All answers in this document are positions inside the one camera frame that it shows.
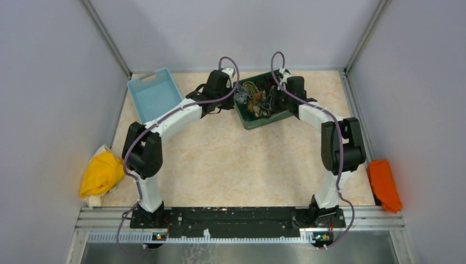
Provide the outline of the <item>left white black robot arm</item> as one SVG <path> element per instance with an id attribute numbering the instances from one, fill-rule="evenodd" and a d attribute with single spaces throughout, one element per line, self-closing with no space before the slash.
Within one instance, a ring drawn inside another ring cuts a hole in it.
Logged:
<path id="1" fill-rule="evenodd" d="M 122 152 L 123 170 L 137 186 L 143 220 L 156 228 L 165 220 L 164 203 L 159 193 L 157 173 L 163 164 L 163 142 L 186 126 L 215 110 L 234 107 L 234 91 L 239 74 L 233 68 L 220 68 L 210 73 L 207 82 L 190 92 L 182 102 L 166 114 L 144 124 L 132 123 Z"/>

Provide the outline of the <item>green compartment organizer box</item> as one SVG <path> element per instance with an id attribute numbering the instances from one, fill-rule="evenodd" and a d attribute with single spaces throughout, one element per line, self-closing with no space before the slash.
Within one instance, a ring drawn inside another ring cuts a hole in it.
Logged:
<path id="1" fill-rule="evenodd" d="M 242 79 L 239 82 L 239 86 L 242 86 L 242 84 L 245 81 L 252 81 L 257 86 L 259 92 L 264 91 L 266 97 L 268 97 L 268 95 L 270 94 L 271 87 L 273 85 L 277 85 L 273 78 L 274 76 L 279 79 L 280 77 L 282 77 L 282 74 L 278 70 L 275 70 L 274 72 L 269 71 L 266 73 Z M 242 125 L 246 130 L 252 130 L 255 128 L 263 127 L 265 125 L 275 123 L 292 116 L 292 114 L 289 111 L 284 111 L 280 113 L 271 113 L 271 115 L 266 118 L 256 118 L 252 113 L 250 113 L 247 110 L 247 105 L 238 104 L 236 103 L 235 99 L 234 103 L 235 109 L 237 110 L 238 115 L 240 117 L 240 121 L 242 122 Z"/>

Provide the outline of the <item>brown blue floral tie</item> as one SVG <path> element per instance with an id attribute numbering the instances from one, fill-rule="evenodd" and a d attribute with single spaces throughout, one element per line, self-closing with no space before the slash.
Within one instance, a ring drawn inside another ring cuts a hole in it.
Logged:
<path id="1" fill-rule="evenodd" d="M 255 93 L 248 101 L 247 110 L 256 118 L 266 118 L 271 115 L 271 110 L 265 108 L 266 94 L 264 91 Z"/>

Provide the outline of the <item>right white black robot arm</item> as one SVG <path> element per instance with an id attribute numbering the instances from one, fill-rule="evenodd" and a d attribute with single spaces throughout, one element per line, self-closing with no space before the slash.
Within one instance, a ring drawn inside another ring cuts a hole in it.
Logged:
<path id="1" fill-rule="evenodd" d="M 288 73 L 271 73 L 274 103 L 306 122 L 321 134 L 320 154 L 326 176 L 312 196 L 307 211 L 298 211 L 293 221 L 300 228 L 344 226 L 339 208 L 342 189 L 349 176 L 365 162 L 366 154 L 360 122 L 355 117 L 342 118 L 307 96 L 304 78 Z"/>

